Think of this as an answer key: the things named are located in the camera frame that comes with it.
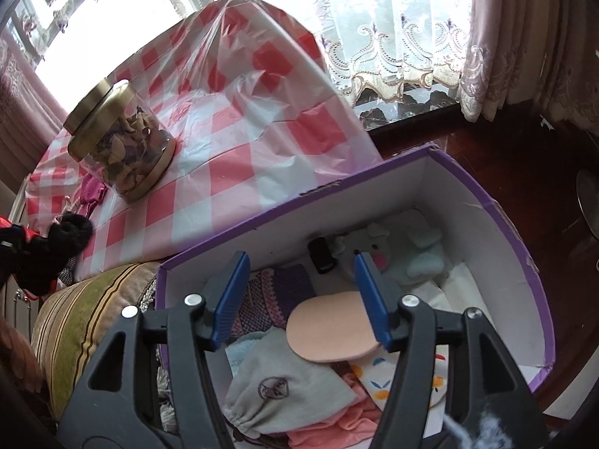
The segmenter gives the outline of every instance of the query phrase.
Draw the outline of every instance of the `pillow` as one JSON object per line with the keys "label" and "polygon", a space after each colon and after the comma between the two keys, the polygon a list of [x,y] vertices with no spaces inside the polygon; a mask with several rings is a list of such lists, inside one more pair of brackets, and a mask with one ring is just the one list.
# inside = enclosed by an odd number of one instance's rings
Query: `pillow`
{"label": "pillow", "polygon": [[51,295],[35,320],[31,344],[60,420],[98,343],[123,307],[138,305],[159,262],[124,265]]}

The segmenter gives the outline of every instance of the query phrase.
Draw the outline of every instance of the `light gray cloth bag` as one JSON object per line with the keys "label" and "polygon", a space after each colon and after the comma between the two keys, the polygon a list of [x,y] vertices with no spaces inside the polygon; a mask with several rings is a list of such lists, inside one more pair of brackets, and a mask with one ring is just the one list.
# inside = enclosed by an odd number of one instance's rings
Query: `light gray cloth bag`
{"label": "light gray cloth bag", "polygon": [[223,415],[249,438],[321,422],[354,402],[354,391],[326,364],[296,355],[283,329],[272,329],[243,360]]}

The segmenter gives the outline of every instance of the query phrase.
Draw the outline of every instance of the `glass jar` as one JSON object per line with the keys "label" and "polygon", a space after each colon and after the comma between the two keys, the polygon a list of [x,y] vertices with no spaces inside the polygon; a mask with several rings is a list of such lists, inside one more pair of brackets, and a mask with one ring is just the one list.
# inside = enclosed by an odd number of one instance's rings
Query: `glass jar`
{"label": "glass jar", "polygon": [[175,151],[164,129],[131,84],[103,79],[70,113],[68,152],[86,171],[137,201],[158,182]]}

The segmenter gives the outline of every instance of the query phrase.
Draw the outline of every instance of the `pink round sponge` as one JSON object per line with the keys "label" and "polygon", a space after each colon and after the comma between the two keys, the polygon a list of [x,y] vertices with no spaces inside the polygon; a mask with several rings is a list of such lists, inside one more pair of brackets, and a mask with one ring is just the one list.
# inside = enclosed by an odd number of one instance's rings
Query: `pink round sponge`
{"label": "pink round sponge", "polygon": [[287,342],[298,356],[317,363],[360,358],[378,346],[359,292],[302,302],[287,321]]}

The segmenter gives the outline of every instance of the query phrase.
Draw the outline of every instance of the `wooden floor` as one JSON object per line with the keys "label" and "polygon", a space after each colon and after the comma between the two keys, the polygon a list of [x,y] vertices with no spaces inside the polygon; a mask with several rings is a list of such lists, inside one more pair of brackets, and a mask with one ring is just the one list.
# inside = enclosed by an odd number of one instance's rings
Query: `wooden floor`
{"label": "wooden floor", "polygon": [[457,113],[373,135],[383,157],[433,140],[493,196],[513,221],[539,271],[553,317],[556,363],[536,392],[547,408],[599,344],[599,242],[576,198],[576,174],[594,162],[567,135],[541,128],[528,109],[494,123]]}

